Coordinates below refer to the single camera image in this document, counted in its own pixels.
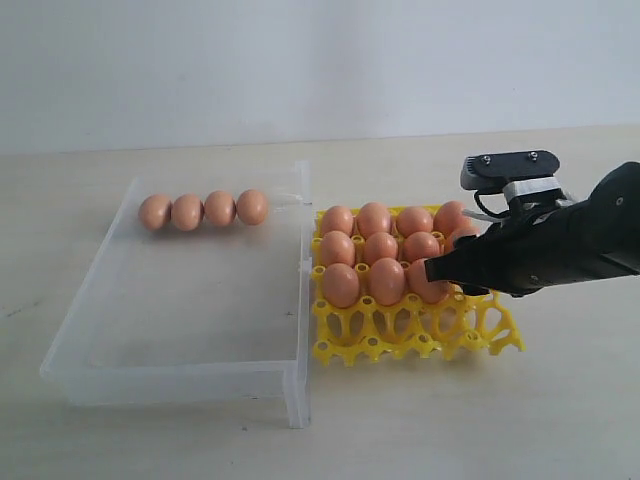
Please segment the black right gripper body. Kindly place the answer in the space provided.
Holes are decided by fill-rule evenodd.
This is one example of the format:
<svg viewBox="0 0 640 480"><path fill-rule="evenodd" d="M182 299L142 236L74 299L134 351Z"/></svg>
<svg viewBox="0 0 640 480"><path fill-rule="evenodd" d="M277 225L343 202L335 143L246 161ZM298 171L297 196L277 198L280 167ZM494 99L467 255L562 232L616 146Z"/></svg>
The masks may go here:
<svg viewBox="0 0 640 480"><path fill-rule="evenodd" d="M584 244L582 214L576 209L516 227L490 227L455 243L454 281L467 293L493 289L522 297L599 278L600 259Z"/></svg>

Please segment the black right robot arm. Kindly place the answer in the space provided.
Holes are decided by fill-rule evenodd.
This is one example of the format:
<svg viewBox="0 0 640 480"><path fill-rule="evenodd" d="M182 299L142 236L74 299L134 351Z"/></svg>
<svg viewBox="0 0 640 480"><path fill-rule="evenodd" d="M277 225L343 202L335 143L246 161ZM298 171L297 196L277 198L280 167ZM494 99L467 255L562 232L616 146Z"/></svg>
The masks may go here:
<svg viewBox="0 0 640 480"><path fill-rule="evenodd" d="M607 174L590 196L553 211L533 211L459 238L425 262L430 282L448 281L468 295L513 297L542 288L639 272L639 165Z"/></svg>

